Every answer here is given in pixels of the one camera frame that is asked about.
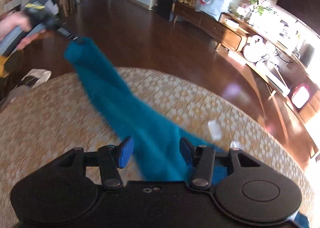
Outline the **person's left hand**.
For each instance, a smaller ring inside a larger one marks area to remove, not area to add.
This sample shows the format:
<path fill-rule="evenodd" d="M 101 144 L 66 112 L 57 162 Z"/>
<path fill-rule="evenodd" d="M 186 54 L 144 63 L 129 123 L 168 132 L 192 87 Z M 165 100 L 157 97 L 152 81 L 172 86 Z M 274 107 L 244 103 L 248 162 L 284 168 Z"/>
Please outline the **person's left hand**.
<path fill-rule="evenodd" d="M 15 12 L 1 20 L 1 51 L 13 44 L 13 49 L 24 49 L 32 41 L 46 33 L 45 29 L 33 28 L 24 12 Z"/>

